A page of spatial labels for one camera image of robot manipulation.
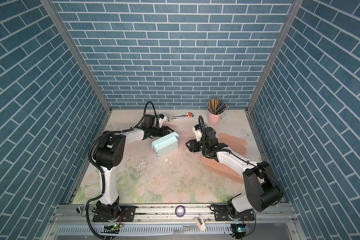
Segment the pink cup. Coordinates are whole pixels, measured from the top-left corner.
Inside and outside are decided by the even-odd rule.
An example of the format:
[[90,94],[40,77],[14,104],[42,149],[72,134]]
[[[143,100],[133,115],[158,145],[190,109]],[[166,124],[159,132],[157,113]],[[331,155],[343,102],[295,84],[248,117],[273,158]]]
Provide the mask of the pink cup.
[[208,123],[210,125],[217,125],[219,123],[219,120],[220,120],[220,115],[215,115],[215,114],[212,114],[212,113],[208,113]]

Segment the purple tape roll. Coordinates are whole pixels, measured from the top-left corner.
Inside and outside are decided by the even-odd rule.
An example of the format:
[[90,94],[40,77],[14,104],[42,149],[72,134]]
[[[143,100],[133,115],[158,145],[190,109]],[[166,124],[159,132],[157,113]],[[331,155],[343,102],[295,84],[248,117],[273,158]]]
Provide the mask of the purple tape roll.
[[182,205],[178,205],[175,209],[175,214],[178,217],[182,217],[185,214],[185,207]]

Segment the floral tabletop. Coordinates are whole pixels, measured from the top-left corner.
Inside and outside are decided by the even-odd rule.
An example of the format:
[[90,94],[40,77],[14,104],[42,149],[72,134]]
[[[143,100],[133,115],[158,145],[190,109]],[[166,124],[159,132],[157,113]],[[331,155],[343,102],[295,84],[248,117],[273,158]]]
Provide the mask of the floral tabletop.
[[[158,114],[173,115],[185,110],[159,110]],[[189,152],[185,142],[195,139],[192,127],[202,115],[207,121],[206,110],[193,110],[195,117],[174,122],[164,122],[179,134],[179,148],[157,158],[151,149],[154,139],[132,142],[125,145],[124,156],[117,170],[117,192],[120,203],[218,203],[226,202],[239,193],[244,185],[224,178],[205,169],[200,162],[200,152]],[[115,110],[106,130],[129,128],[128,119],[140,119],[141,110]],[[245,157],[261,161],[260,153],[253,138],[244,110],[226,110],[219,124],[213,126],[217,134],[226,133],[244,141],[239,147],[246,148]],[[89,165],[73,204],[85,204],[88,199],[100,194],[100,173]]]

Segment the light blue box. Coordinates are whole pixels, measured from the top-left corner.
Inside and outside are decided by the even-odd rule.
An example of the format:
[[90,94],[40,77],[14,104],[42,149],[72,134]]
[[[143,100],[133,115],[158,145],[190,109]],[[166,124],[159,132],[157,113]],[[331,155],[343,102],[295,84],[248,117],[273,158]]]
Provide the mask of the light blue box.
[[171,151],[178,149],[178,137],[177,132],[171,132],[164,137],[161,137],[152,142],[152,149],[155,151],[157,157],[162,157]]

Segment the wall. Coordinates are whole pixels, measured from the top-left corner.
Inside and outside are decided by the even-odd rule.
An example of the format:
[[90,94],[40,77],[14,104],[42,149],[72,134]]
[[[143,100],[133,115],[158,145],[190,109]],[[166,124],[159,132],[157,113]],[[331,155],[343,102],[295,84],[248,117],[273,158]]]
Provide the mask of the wall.
[[135,2],[54,1],[112,108],[244,109],[292,0]]
[[360,239],[360,1],[304,0],[253,117],[306,237]]
[[0,1],[0,239],[41,237],[104,116],[40,2]]

